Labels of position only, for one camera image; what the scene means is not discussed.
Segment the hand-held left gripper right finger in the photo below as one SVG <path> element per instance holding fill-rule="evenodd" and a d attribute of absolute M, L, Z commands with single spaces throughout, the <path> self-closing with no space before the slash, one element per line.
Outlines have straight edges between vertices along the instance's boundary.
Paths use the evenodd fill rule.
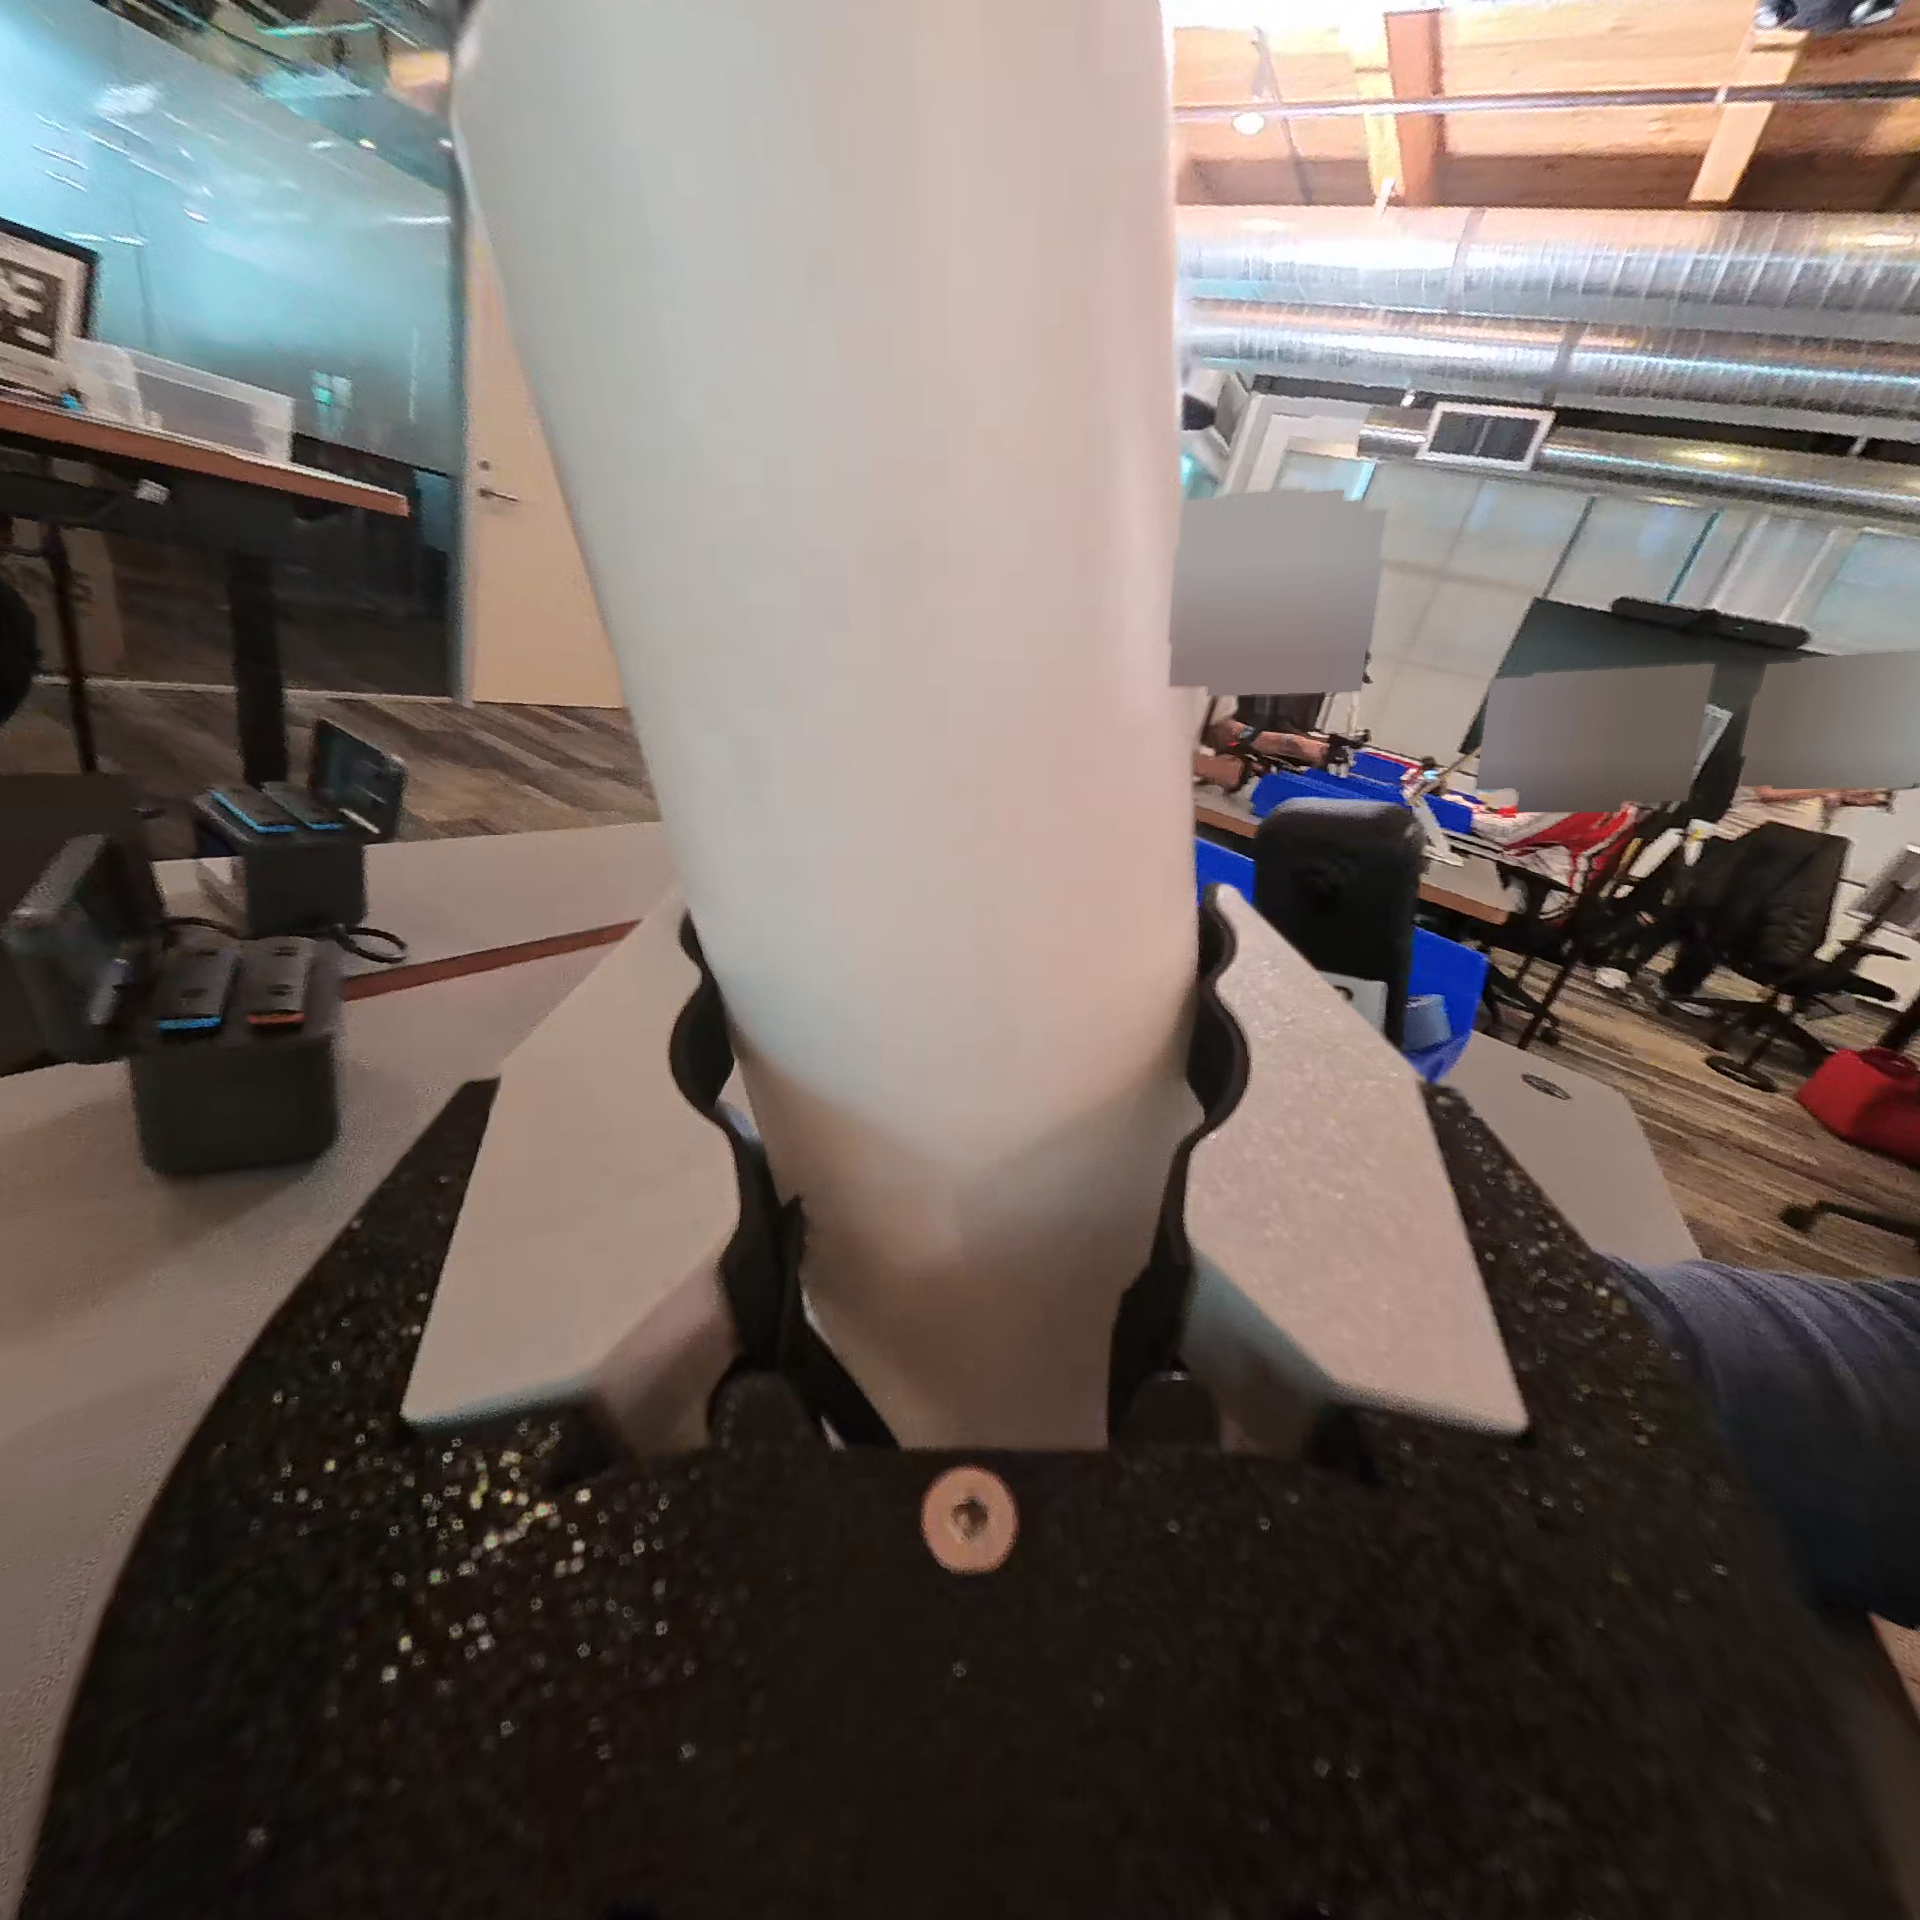
<path fill-rule="evenodd" d="M 1305 1457 L 1358 1414 L 1525 1433 L 1428 1080 L 1224 885 L 1198 900 L 1190 1090 L 1118 1307 L 1113 1447 Z"/>

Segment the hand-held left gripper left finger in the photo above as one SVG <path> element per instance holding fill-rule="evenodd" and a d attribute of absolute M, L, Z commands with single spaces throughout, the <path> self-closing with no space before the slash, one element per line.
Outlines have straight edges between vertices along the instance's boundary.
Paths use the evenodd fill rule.
<path fill-rule="evenodd" d="M 468 1433 L 588 1414 L 637 1457 L 708 1440 L 777 1371 L 790 1230 L 685 897 L 652 910 L 501 1070 L 401 1416 Z"/>

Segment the blue bin with tag sticker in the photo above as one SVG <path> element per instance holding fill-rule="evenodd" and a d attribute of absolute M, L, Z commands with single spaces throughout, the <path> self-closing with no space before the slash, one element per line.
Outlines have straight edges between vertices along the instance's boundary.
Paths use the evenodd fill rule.
<path fill-rule="evenodd" d="M 1208 840 L 1195 840 L 1195 889 L 1231 889 L 1247 904 L 1254 900 L 1254 859 Z M 1407 1065 L 1429 1084 L 1441 1084 L 1467 1053 L 1476 1032 L 1479 995 L 1490 964 L 1487 953 L 1450 939 L 1423 924 L 1412 933 L 1407 976 Z"/>

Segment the white bottle with black cap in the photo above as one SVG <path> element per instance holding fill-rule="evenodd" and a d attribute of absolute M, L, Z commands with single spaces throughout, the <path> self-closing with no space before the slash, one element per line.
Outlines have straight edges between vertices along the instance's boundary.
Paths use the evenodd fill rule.
<path fill-rule="evenodd" d="M 451 119 L 828 1353 L 1106 1438 L 1195 989 L 1158 3 L 478 3 Z"/>

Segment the small blue plastic bin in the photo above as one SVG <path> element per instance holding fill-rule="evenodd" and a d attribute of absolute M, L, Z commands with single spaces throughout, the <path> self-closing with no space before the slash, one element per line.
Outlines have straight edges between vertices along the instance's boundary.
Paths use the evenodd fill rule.
<path fill-rule="evenodd" d="M 1327 766 L 1281 766 L 1265 774 L 1252 787 L 1247 809 L 1254 821 L 1267 821 L 1281 804 L 1289 801 L 1338 801 L 1338 804 L 1390 804 L 1412 805 L 1423 801 L 1436 826 L 1450 837 L 1476 828 L 1479 796 L 1470 789 L 1448 789 L 1436 785 L 1433 766 L 1414 762 L 1361 751 L 1338 772 Z"/>

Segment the red and white jacket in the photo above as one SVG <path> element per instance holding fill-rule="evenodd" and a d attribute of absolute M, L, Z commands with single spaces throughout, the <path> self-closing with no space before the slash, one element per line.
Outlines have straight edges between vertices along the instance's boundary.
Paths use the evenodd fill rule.
<path fill-rule="evenodd" d="M 1525 915 L 1559 921 L 1587 892 L 1594 875 L 1633 845 L 1646 805 L 1612 809 L 1525 809 L 1510 824 L 1500 865 L 1520 889 Z"/>

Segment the grey battery charger case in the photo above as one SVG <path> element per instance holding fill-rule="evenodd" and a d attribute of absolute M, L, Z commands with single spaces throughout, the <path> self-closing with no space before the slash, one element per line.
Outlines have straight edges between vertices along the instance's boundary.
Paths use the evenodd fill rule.
<path fill-rule="evenodd" d="M 3 919 L 28 1065 L 119 1065 L 160 1176 L 297 1166 L 340 1135 L 340 953 L 166 910 L 147 854 L 68 837 Z"/>
<path fill-rule="evenodd" d="M 376 740 L 317 718 L 301 781 L 197 793 L 203 854 L 231 859 L 250 936 L 357 933 L 367 924 L 367 854 L 398 837 L 409 766 Z"/>

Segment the office chair with black jacket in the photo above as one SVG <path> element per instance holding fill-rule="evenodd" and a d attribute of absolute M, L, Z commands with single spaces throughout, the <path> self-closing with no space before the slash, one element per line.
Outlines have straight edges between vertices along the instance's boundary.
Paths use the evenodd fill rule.
<path fill-rule="evenodd" d="M 1674 959 L 1652 1002 L 1670 1019 L 1711 1024 L 1718 1077 L 1772 1095 L 1767 1062 L 1778 1050 L 1803 1069 L 1830 1058 L 1808 1024 L 1816 1011 L 1837 998 L 1893 1002 L 1866 967 L 1893 956 L 1884 933 L 1916 933 L 1916 853 L 1896 853 L 1837 927 L 1846 862 L 1842 837 L 1787 824 L 1698 854 L 1670 921 Z"/>

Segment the red bag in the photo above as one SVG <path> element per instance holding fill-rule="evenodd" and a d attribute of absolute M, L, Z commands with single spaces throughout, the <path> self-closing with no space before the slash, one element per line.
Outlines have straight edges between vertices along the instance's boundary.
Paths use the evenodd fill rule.
<path fill-rule="evenodd" d="M 1916 1062 L 1893 1048 L 1830 1053 L 1795 1105 L 1835 1138 L 1916 1168 Z"/>

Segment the white door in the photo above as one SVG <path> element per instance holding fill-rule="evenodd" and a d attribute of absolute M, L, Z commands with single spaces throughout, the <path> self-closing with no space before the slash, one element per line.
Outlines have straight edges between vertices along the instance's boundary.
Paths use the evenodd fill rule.
<path fill-rule="evenodd" d="M 493 259 L 465 243 L 459 690 L 478 705 L 624 707 Z"/>

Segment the brown edged work table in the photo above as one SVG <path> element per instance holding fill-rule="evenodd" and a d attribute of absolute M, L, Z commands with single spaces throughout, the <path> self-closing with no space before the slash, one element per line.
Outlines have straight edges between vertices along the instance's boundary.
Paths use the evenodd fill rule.
<path fill-rule="evenodd" d="M 206 548 L 224 566 L 234 740 L 248 785 L 290 776 L 278 566 L 305 566 L 340 517 L 413 518 L 413 499 L 323 466 L 131 428 L 3 395 L 3 518 L 40 527 L 81 774 L 97 774 L 68 531 Z"/>

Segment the clear plastic container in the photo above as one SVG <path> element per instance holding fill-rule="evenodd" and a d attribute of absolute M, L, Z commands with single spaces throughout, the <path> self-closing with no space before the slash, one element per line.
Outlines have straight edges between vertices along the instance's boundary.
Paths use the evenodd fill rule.
<path fill-rule="evenodd" d="M 290 395 L 97 339 L 75 339 L 68 376 L 92 419 L 290 465 Z"/>

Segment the framed tag sign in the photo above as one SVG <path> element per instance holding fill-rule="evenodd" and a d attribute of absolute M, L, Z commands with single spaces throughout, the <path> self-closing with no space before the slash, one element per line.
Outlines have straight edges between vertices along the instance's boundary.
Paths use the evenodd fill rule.
<path fill-rule="evenodd" d="M 3 218 L 3 395 L 78 404 L 75 346 L 96 337 L 100 259 Z"/>

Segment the white duct vent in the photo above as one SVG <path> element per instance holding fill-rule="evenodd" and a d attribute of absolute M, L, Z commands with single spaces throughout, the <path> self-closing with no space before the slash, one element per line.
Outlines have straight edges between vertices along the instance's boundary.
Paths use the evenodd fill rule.
<path fill-rule="evenodd" d="M 1433 402 L 1414 457 L 1441 466 L 1527 472 L 1555 428 L 1552 407 Z"/>

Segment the large silver air duct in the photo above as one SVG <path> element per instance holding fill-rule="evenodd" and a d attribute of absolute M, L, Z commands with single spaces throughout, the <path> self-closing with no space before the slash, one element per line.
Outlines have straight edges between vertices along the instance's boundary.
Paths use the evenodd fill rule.
<path fill-rule="evenodd" d="M 1916 324 L 1911 212 L 1185 207 L 1175 243 L 1208 297 L 1837 339 Z"/>

